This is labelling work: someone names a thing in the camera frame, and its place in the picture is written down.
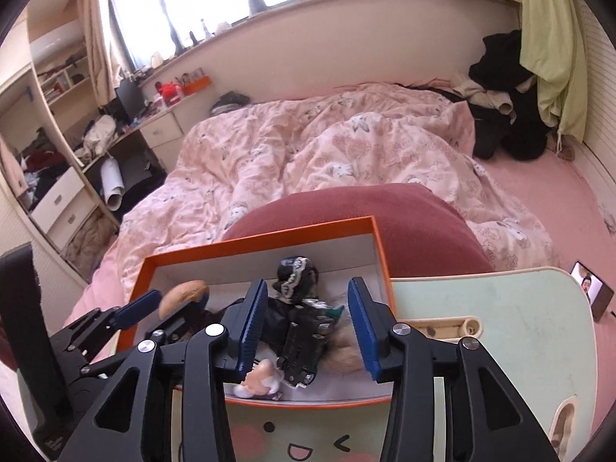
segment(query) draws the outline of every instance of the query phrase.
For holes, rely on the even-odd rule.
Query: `light green fabric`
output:
[[[537,75],[539,113],[559,134],[584,137],[588,104],[586,56],[573,0],[521,3],[520,64]]]

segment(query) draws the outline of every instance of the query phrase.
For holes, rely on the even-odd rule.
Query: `cartoon mouth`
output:
[[[289,454],[291,460],[303,462],[304,460],[308,460],[310,458],[310,455],[312,455],[312,448],[307,448],[301,445],[294,445],[293,443],[289,443],[289,448],[286,452]]]

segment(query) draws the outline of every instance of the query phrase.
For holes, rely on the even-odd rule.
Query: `white slatted panel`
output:
[[[584,142],[616,179],[616,50],[593,12],[577,0],[586,36],[588,118]]]
[[[35,267],[41,282],[42,311],[45,317],[45,325],[48,332],[57,332],[64,325],[66,318],[69,317],[75,302],[78,301],[83,292],[85,283],[78,283],[70,276],[66,271],[70,269],[69,266],[60,257],[57,260],[53,259],[38,240],[33,237],[13,208],[13,196],[7,197],[6,191],[7,189],[0,187],[0,224],[2,225],[0,254],[28,241],[32,243]]]

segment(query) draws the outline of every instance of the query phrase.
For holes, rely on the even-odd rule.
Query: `white paper roll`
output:
[[[103,194],[109,210],[115,212],[122,203],[124,194],[124,182],[119,171],[118,161],[115,158],[107,158],[100,168],[100,179],[103,181]]]

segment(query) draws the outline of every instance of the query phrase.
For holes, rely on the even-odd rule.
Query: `pink cheek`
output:
[[[266,440],[259,429],[246,424],[231,426],[233,451],[238,459],[260,457],[266,451]]]
[[[379,458],[370,454],[349,454],[343,455],[338,462],[379,462]]]

